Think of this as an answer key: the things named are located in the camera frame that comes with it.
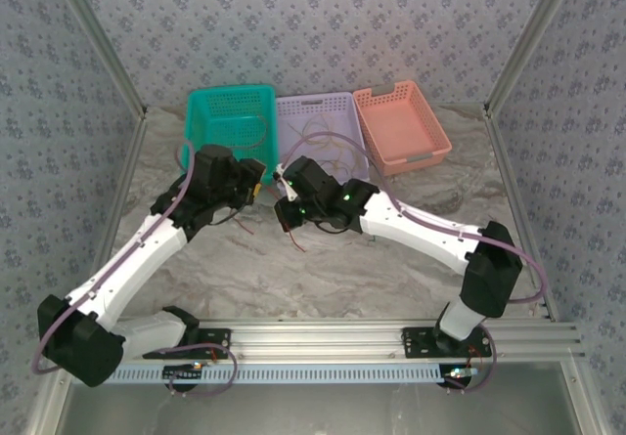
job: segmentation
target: marble surface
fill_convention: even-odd
[[[453,149],[445,161],[394,176],[403,201],[436,215],[485,225],[507,225],[513,215],[479,112],[436,109]],[[181,145],[180,110],[149,109],[148,130],[119,225],[115,248],[137,230],[154,199],[178,176],[173,154]],[[436,318],[458,295],[462,277],[434,259],[390,240],[355,233],[326,235],[313,225],[285,235],[262,192],[235,222],[205,228],[168,259],[130,302],[126,316],[177,305],[201,318]],[[524,270],[514,296],[535,287]],[[539,316],[537,305],[510,305],[507,315]]]

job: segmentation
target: patterned wallpaper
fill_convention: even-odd
[[[564,0],[498,116],[564,320],[626,433],[626,0]]]
[[[483,102],[537,0],[90,0],[144,104],[207,86],[279,95],[414,79]]]
[[[0,433],[39,381],[36,309],[85,280],[134,120],[64,0],[0,0]]]

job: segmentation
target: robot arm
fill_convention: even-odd
[[[503,315],[521,271],[521,261],[499,247],[461,237],[461,233],[471,233],[513,245],[503,225],[496,222],[489,222],[485,228],[463,225],[400,203],[401,211],[460,234],[455,238],[436,232],[402,215],[387,193],[378,187],[357,179],[340,185],[305,156],[286,170],[279,166],[275,178],[287,192],[275,205],[285,231],[305,222],[329,223],[338,231],[393,239],[464,276],[461,294],[448,303],[433,330],[437,346],[442,350],[457,347],[485,318]]]
[[[258,161],[236,161],[229,149],[219,146],[202,147],[195,155],[195,166],[187,193],[151,235],[142,240],[144,232],[178,197],[184,176],[158,197],[141,228],[96,275],[65,298],[50,295],[39,305],[37,318],[43,338],[60,315],[88,296],[54,331],[43,355],[89,386],[105,381],[123,359],[190,343],[185,341],[185,334],[194,319],[176,308],[132,322],[118,324],[117,320],[161,264],[201,228],[221,223],[211,223],[217,210],[230,207],[239,211],[253,203],[265,171]],[[109,273],[94,289],[103,274]]]

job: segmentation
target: purple cable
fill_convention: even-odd
[[[454,384],[455,386],[457,386],[459,389],[461,389],[462,391],[464,391],[466,393],[473,393],[474,391],[477,391],[480,388],[485,387],[487,385],[487,383],[493,377],[493,373],[496,370],[496,364],[498,363],[498,353],[496,351],[496,343],[493,340],[493,336],[491,335],[491,332],[489,332],[489,329],[487,329],[487,327],[485,327],[483,325],[478,325],[478,327],[480,327],[482,329],[482,331],[485,333],[485,335],[489,339],[489,345],[491,346],[491,354],[492,354],[492,359],[493,359],[492,362],[491,362],[491,367],[489,367],[489,370],[487,371],[487,374],[485,375],[485,377],[482,378],[482,381],[480,381],[478,384],[476,384],[475,386],[473,386],[471,388],[466,388],[459,381],[455,381],[452,378],[443,378],[448,383]]]
[[[224,347],[223,345],[219,345],[219,344],[211,344],[211,343],[206,342],[204,344],[192,344],[192,345],[183,345],[181,347],[172,347],[171,349],[158,349],[158,350],[155,350],[155,352],[159,352],[161,354],[172,354],[175,352],[183,352],[186,350],[197,350],[197,349],[216,349],[216,350],[225,352],[226,355],[228,355],[228,357],[233,361],[233,373],[231,374],[230,379],[226,381],[224,385],[212,391],[203,391],[203,392],[198,392],[198,393],[181,393],[180,391],[176,391],[174,389],[174,379],[176,379],[176,376],[178,373],[182,372],[182,371],[176,371],[169,378],[169,384],[168,384],[169,390],[172,393],[176,393],[180,395],[189,394],[190,396],[200,396],[204,398],[212,398],[213,396],[217,396],[218,394],[222,394],[223,392],[228,391],[231,388],[231,386],[233,386],[233,383],[235,382],[235,378],[237,378],[237,372],[239,368],[239,364],[237,363],[235,354],[233,354],[233,352],[231,352],[231,350],[228,347]]]
[[[398,213],[400,213],[404,217],[408,218],[412,222],[417,223],[418,225],[420,225],[422,227],[434,230],[434,231],[436,231],[438,233],[443,233],[445,235],[450,235],[452,237],[456,237],[456,238],[460,238],[460,239],[471,239],[471,240],[474,240],[474,241],[480,241],[480,242],[484,242],[485,244],[491,244],[492,246],[497,246],[497,247],[500,247],[502,249],[505,249],[508,252],[516,254],[517,256],[522,258],[524,261],[526,261],[526,263],[528,263],[528,265],[530,265],[535,271],[537,271],[537,274],[539,275],[539,280],[540,280],[539,290],[537,291],[537,293],[535,293],[532,296],[528,296],[526,298],[514,298],[514,299],[511,299],[511,300],[509,300],[509,303],[517,303],[517,304],[519,304],[519,303],[532,303],[534,301],[537,301],[538,299],[540,299],[544,295],[544,293],[546,292],[546,289],[548,288],[548,278],[546,277],[546,272],[544,271],[543,267],[541,267],[539,265],[539,263],[537,263],[532,257],[530,257],[530,255],[528,255],[522,249],[520,249],[518,247],[515,247],[515,246],[512,246],[510,244],[507,244],[505,242],[498,241],[496,239],[486,238],[486,237],[484,237],[482,235],[475,235],[475,234],[472,234],[472,233],[460,233],[458,230],[455,230],[455,229],[452,229],[452,228],[445,228],[445,227],[441,227],[439,225],[433,225],[431,223],[428,223],[426,220],[423,220],[423,219],[421,219],[419,217],[416,217],[415,215],[411,214],[410,212],[406,212],[406,211],[402,210],[402,206],[400,205],[400,200],[398,200],[398,197],[393,193],[393,189],[391,188],[391,186],[389,185],[389,182],[386,180],[386,178],[382,174],[382,171],[380,170],[378,164],[375,161],[372,160],[372,158],[368,155],[368,153],[366,152],[366,150],[363,147],[361,147],[359,144],[354,142],[349,137],[346,137],[345,135],[337,134],[337,132],[331,132],[331,131],[314,132],[312,134],[305,135],[300,140],[298,140],[295,143],[295,145],[293,145],[293,147],[291,147],[291,149],[289,150],[289,152],[285,156],[285,165],[287,165],[287,163],[289,162],[290,158],[293,156],[293,154],[295,153],[297,148],[300,147],[307,140],[312,139],[314,137],[329,137],[329,136],[330,137],[337,137],[337,138],[340,138],[340,139],[346,141],[347,143],[351,144],[357,151],[359,151],[364,156],[366,156],[368,160],[370,160],[370,163],[372,163],[372,165],[376,168],[377,172],[379,173],[380,180],[382,182],[382,186],[386,190],[386,193],[389,196],[389,199],[391,200],[391,203],[393,204],[395,209],[398,211]]]
[[[194,146],[191,142],[185,141],[184,145],[187,146],[189,150],[189,170],[187,171],[187,175],[180,185],[180,191],[178,192],[178,196],[174,199],[172,204],[165,210],[165,212],[146,230],[137,241],[135,241],[127,250],[124,252],[119,259],[117,259],[103,274],[102,276],[93,284],[93,286],[87,291],[83,296],[78,298],[73,305],[67,308],[56,321],[52,323],[48,330],[43,334],[43,337],[39,341],[39,345],[37,345],[37,350],[35,350],[35,355],[33,356],[32,362],[30,363],[30,369],[35,374],[46,374],[51,373],[59,369],[59,367],[50,367],[48,369],[41,369],[39,367],[39,361],[41,360],[41,356],[43,354],[43,349],[45,349],[46,345],[50,341],[50,338],[57,331],[57,329],[66,321],[66,319],[71,315],[74,311],[76,311],[80,306],[85,303],[89,299],[89,293],[98,291],[98,289],[109,279],[112,274],[119,269],[126,260],[132,255],[133,252],[149,237],[159,226],[161,223],[165,221],[167,217],[172,213],[172,211],[178,206],[181,199],[185,196],[185,193],[189,189],[189,185],[192,181],[192,173],[194,172]]]

